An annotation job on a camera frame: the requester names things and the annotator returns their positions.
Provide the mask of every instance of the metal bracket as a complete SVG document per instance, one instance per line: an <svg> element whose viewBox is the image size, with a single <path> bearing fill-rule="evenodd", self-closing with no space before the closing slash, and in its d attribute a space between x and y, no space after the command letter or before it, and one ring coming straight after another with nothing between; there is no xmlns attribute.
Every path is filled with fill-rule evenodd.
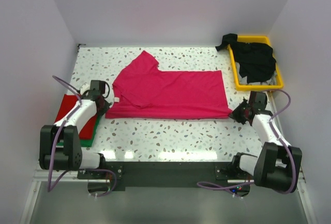
<svg viewBox="0 0 331 224"><path fill-rule="evenodd" d="M116 174L117 180L122 179L123 175L123 165L118 162L107 162L106 167L103 168L106 170L111 170ZM98 172L98 171L78 171L77 179L83 179L83 180L102 180L106 179L106 173L105 172Z"/></svg>
<svg viewBox="0 0 331 224"><path fill-rule="evenodd" d="M216 162L214 163L214 171L216 180L245 180L248 174L244 171L234 171L231 162Z"/></svg>

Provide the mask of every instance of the red cloth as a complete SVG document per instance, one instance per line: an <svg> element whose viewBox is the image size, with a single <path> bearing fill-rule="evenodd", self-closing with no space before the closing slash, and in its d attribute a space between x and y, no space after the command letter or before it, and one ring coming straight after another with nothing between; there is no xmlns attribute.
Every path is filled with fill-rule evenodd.
<svg viewBox="0 0 331 224"><path fill-rule="evenodd" d="M69 111L74 107L76 102L77 102L76 96L64 95L55 122L61 120L67 113L69 113ZM79 133L79 138L81 140L92 139L93 130L96 121L97 121L97 115L93 116L91 119L88 120L88 122L85 124L85 126L82 128L81 132Z"/></svg>
<svg viewBox="0 0 331 224"><path fill-rule="evenodd" d="M157 60L143 51L113 83L119 102L106 118L227 118L222 72L160 71Z"/></svg>

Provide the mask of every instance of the terrazzo table surface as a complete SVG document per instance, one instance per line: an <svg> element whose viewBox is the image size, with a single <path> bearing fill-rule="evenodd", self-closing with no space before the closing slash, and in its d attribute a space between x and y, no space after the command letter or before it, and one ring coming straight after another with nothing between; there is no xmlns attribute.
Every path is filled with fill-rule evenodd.
<svg viewBox="0 0 331 224"><path fill-rule="evenodd" d="M229 52L215 48L80 48L71 84L104 80L110 85L143 50L162 71L221 70L229 108L234 110L250 92L235 90ZM111 91L107 101L113 102ZM267 109L272 110L268 101ZM237 152L258 155L261 142L248 123L226 120L100 120L90 148L109 161L231 161Z"/></svg>

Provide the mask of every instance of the white enclosure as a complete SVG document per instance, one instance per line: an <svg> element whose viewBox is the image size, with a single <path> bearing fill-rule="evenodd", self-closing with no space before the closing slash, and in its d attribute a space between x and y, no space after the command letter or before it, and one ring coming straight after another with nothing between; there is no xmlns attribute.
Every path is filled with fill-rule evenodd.
<svg viewBox="0 0 331 224"><path fill-rule="evenodd" d="M330 0L1 0L0 223L18 223L39 153L70 80L77 45L212 47L227 33L270 37L285 90L284 135L302 167L319 223L329 223ZM276 95L276 106L285 99Z"/></svg>

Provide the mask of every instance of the black metal frame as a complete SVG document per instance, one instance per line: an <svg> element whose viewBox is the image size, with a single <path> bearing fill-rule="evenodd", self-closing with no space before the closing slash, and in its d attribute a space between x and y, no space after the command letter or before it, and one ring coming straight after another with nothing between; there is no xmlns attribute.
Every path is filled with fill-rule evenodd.
<svg viewBox="0 0 331 224"><path fill-rule="evenodd" d="M207 181L221 186L231 186L228 180L245 180L243 171L233 175L231 162L105 162L101 169L113 171L117 177L115 191L126 187L196 188L197 182ZM105 180L106 173L79 171L81 180ZM90 183L89 188L104 188L104 183ZM247 193L249 187L234 189L234 193Z"/></svg>

